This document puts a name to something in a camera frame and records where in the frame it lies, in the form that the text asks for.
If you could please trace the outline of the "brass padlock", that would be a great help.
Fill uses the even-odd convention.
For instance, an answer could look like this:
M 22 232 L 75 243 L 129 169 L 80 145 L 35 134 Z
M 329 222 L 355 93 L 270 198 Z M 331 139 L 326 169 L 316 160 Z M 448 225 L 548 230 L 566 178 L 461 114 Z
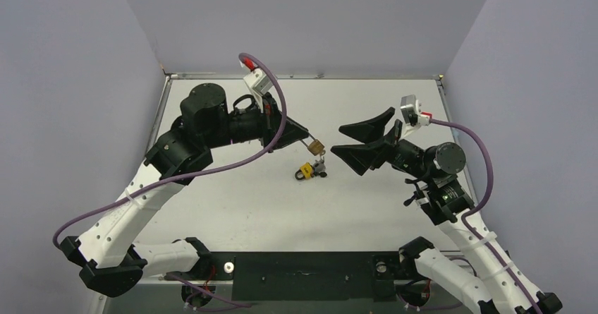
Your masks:
M 325 146 L 311 135 L 306 139 L 300 140 L 300 142 L 306 147 L 307 151 L 314 156 L 323 157 L 326 154 Z

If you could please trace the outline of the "yellow padlock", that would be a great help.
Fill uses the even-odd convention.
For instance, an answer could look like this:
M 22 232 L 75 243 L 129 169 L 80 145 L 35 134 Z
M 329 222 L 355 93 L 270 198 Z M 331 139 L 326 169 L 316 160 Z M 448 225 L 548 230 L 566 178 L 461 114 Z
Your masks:
M 300 166 L 300 168 L 294 174 L 294 177 L 297 181 L 312 179 L 314 176 L 315 169 L 309 162 L 306 162 Z

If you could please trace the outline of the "silver keys bunch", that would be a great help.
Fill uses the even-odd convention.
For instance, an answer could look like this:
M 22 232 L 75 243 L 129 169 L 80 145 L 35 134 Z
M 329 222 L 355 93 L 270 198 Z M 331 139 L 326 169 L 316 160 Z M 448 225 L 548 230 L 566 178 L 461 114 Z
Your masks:
M 311 177 L 327 177 L 327 168 L 324 157 L 320 157 L 313 163 Z

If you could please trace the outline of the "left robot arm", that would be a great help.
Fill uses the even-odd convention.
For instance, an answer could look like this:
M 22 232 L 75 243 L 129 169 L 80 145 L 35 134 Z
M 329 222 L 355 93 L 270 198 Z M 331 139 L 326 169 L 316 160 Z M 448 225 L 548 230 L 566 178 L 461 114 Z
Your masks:
M 271 94 L 250 98 L 244 109 L 228 106 L 222 86 L 195 86 L 180 104 L 181 113 L 145 155 L 135 178 L 113 209 L 79 236 L 59 244 L 80 268 L 84 285 L 111 298 L 131 290 L 141 279 L 169 272 L 201 279 L 212 267 L 212 254 L 199 239 L 142 245 L 138 234 L 195 174 L 213 161 L 214 148 L 258 140 L 273 152 L 306 139 L 309 132 L 283 113 Z

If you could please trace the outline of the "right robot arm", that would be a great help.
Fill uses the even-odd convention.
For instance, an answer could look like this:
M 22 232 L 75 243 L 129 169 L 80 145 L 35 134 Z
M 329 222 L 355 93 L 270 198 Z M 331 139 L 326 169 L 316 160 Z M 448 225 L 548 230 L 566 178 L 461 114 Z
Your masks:
M 408 134 L 439 120 L 427 112 L 407 111 L 402 120 L 394 108 L 366 121 L 339 128 L 352 145 L 335 145 L 331 151 L 356 174 L 389 164 L 406 174 L 414 187 L 409 203 L 417 203 L 433 225 L 448 236 L 469 263 L 464 270 L 431 241 L 417 237 L 398 251 L 398 267 L 406 276 L 427 279 L 441 286 L 472 313 L 557 313 L 560 298 L 531 282 L 500 246 L 496 234 L 484 223 L 481 209 L 494 186 L 494 171 L 482 141 L 477 146 L 487 171 L 487 187 L 478 203 L 461 186 L 463 149 L 452 142 L 423 149 L 407 140 Z

